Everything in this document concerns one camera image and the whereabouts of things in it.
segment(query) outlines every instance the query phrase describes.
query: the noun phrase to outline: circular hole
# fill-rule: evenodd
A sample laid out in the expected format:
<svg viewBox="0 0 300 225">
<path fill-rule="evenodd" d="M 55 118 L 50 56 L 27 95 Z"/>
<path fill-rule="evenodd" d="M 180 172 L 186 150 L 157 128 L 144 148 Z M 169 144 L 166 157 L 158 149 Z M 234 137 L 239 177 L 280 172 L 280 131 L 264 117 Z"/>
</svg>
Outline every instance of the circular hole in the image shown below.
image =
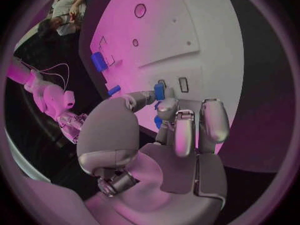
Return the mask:
<svg viewBox="0 0 300 225">
<path fill-rule="evenodd" d="M 146 6 L 144 4 L 138 4 L 135 6 L 135 9 L 134 9 L 134 15 L 137 17 L 137 18 L 142 18 L 146 13 Z"/>
<path fill-rule="evenodd" d="M 139 41 L 137 39 L 133 39 L 132 44 L 137 47 L 139 45 Z"/>
</svg>

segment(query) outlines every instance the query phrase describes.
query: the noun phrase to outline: wire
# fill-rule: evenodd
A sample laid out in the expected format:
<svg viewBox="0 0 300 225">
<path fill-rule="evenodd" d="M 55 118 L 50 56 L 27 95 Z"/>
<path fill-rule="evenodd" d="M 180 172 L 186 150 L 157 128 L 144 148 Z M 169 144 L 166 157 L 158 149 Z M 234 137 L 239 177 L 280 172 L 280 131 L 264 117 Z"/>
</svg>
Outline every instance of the wire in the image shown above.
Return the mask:
<svg viewBox="0 0 300 225">
<path fill-rule="evenodd" d="M 24 64 L 24 65 L 27 66 L 28 68 L 34 69 L 34 70 L 38 71 L 38 72 L 41 73 L 41 74 L 46 74 L 46 75 L 56 75 L 56 76 L 59 76 L 59 77 L 62 79 L 62 81 L 63 81 L 63 90 L 66 91 L 67 86 L 68 86 L 68 83 L 69 83 L 69 78 L 70 78 L 70 67 L 69 67 L 69 65 L 68 65 L 67 63 L 64 63 L 64 62 L 63 62 L 63 63 L 56 64 L 56 65 L 54 65 L 54 66 L 52 66 L 52 67 L 49 67 L 49 68 L 46 68 L 46 69 L 43 69 L 43 70 L 39 70 L 39 69 L 37 69 L 36 67 L 34 67 L 34 66 L 32 66 L 32 65 L 29 65 L 28 63 L 24 62 L 24 61 L 21 60 L 20 58 L 18 58 L 18 59 L 19 59 L 19 61 L 20 61 L 22 64 Z M 56 67 L 58 67 L 58 66 L 61 66 L 61 65 L 65 65 L 66 68 L 67 68 L 67 78 L 66 78 L 66 81 L 65 81 L 65 79 L 63 78 L 63 76 L 61 76 L 60 74 L 45 72 L 45 71 L 49 71 L 49 70 L 54 69 L 54 68 L 56 68 Z"/>
</svg>

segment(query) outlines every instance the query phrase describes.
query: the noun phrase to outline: black hair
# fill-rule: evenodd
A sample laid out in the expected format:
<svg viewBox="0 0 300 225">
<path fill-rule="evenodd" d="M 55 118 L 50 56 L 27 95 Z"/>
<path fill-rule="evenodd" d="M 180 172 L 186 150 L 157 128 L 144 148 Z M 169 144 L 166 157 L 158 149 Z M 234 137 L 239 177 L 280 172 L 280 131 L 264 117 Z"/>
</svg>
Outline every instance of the black hair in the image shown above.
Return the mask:
<svg viewBox="0 0 300 225">
<path fill-rule="evenodd" d="M 45 19 L 38 25 L 37 34 L 40 38 L 50 39 L 54 35 L 54 31 L 51 28 L 51 20 Z"/>
</svg>

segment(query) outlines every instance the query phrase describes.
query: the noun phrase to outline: person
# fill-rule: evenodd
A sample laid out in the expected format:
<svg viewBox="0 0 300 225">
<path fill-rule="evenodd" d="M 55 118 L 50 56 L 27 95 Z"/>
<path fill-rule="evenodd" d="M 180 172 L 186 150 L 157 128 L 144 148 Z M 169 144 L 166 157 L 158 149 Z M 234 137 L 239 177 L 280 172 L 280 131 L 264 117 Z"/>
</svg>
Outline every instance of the person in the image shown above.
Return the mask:
<svg viewBox="0 0 300 225">
<path fill-rule="evenodd" d="M 60 36 L 80 30 L 88 0 L 59 0 L 53 8 L 52 17 L 43 20 L 38 26 L 41 38 L 50 37 L 55 31 Z"/>
</svg>

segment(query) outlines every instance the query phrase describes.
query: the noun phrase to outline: white shirt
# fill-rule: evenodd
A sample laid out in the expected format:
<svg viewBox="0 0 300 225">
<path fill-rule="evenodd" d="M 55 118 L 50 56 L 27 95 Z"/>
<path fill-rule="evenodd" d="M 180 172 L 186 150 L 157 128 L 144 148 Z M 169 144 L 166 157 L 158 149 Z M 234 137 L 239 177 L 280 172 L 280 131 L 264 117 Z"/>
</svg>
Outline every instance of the white shirt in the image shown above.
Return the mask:
<svg viewBox="0 0 300 225">
<path fill-rule="evenodd" d="M 58 32 L 59 35 L 67 35 L 67 34 L 73 34 L 76 32 L 76 26 L 73 23 L 70 22 L 70 9 L 74 3 L 74 0 L 59 0 L 54 8 L 53 8 L 53 14 L 52 18 L 56 17 L 61 17 L 62 22 L 64 25 L 60 26 L 56 31 Z M 79 12 L 76 16 L 77 21 L 82 21 L 85 11 L 86 11 L 86 4 L 83 2 L 82 4 L 79 5 Z"/>
</svg>

